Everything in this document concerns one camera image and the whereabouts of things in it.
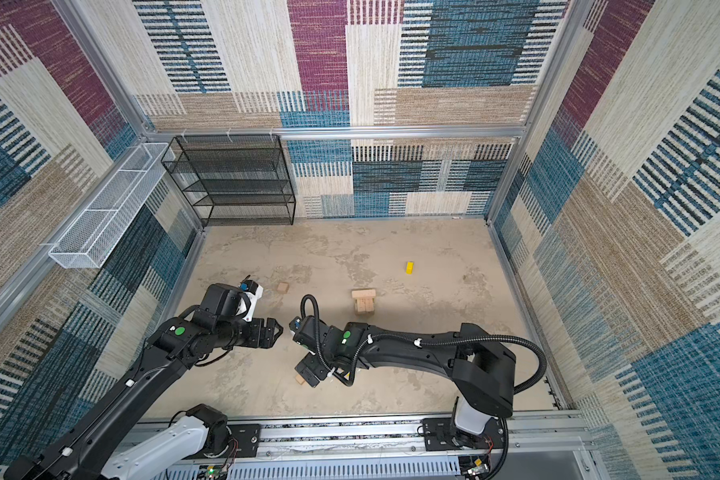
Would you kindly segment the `wood plank block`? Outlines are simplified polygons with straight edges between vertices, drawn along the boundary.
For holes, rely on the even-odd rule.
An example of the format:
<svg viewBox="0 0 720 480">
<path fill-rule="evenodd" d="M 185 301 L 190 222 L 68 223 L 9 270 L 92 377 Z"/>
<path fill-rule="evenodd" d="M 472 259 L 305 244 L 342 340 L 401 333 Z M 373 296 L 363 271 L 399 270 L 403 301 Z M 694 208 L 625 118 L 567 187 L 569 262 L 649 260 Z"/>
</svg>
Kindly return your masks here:
<svg viewBox="0 0 720 480">
<path fill-rule="evenodd" d="M 375 289 L 357 289 L 351 292 L 352 298 L 355 300 L 374 299 L 377 295 Z"/>
</svg>

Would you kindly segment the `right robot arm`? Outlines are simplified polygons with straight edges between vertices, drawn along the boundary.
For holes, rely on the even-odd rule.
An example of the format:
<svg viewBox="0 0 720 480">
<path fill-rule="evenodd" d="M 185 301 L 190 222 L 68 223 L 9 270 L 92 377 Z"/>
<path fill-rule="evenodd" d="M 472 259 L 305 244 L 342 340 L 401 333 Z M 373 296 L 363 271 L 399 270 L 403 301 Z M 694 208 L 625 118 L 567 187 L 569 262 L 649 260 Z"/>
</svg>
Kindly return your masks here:
<svg viewBox="0 0 720 480">
<path fill-rule="evenodd" d="M 506 335 L 491 335 L 475 324 L 458 331 L 415 334 L 350 322 L 344 329 L 314 316 L 296 317 L 289 329 L 293 340 L 309 353 L 297 373 L 311 387 L 329 377 L 354 385 L 358 371 L 404 368 L 450 380 L 460 392 L 451 430 L 455 435 L 486 439 L 496 432 L 508 440 L 507 420 L 513 416 L 516 356 L 507 347 L 522 343 Z"/>
</svg>

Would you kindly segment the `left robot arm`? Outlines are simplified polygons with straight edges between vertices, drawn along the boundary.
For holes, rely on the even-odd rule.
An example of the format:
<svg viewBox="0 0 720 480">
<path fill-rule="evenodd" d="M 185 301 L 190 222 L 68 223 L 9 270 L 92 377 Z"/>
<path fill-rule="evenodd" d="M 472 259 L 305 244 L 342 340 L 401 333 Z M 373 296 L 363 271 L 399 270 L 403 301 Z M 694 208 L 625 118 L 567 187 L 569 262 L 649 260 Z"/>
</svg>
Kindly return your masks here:
<svg viewBox="0 0 720 480">
<path fill-rule="evenodd" d="M 253 316 L 263 288 L 214 283 L 202 302 L 163 322 L 123 377 L 67 433 L 36 458 L 21 456 L 5 479 L 102 479 L 105 464 L 142 416 L 194 366 L 218 349 L 268 349 L 282 334 L 276 320 Z"/>
</svg>

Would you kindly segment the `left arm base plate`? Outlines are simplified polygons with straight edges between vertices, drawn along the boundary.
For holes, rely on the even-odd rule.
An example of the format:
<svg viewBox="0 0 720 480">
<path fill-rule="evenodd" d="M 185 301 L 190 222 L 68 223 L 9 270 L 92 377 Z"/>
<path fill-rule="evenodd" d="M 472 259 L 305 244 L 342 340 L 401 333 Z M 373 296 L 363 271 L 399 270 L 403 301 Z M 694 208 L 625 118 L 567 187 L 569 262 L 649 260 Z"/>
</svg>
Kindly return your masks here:
<svg viewBox="0 0 720 480">
<path fill-rule="evenodd" d="M 258 453 L 262 425 L 258 423 L 228 424 L 227 458 L 255 458 Z"/>
</svg>

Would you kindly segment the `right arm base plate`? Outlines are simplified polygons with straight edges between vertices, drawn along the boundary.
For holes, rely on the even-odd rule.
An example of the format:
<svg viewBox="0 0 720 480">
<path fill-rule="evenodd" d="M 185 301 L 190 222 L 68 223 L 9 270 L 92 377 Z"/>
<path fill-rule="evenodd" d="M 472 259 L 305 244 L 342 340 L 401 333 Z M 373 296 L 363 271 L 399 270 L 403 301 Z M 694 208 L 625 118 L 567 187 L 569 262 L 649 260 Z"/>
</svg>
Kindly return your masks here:
<svg viewBox="0 0 720 480">
<path fill-rule="evenodd" d="M 427 451 L 502 450 L 508 440 L 509 429 L 504 419 L 491 418 L 481 434 L 457 430 L 453 421 L 445 417 L 424 418 L 417 429 Z"/>
</svg>

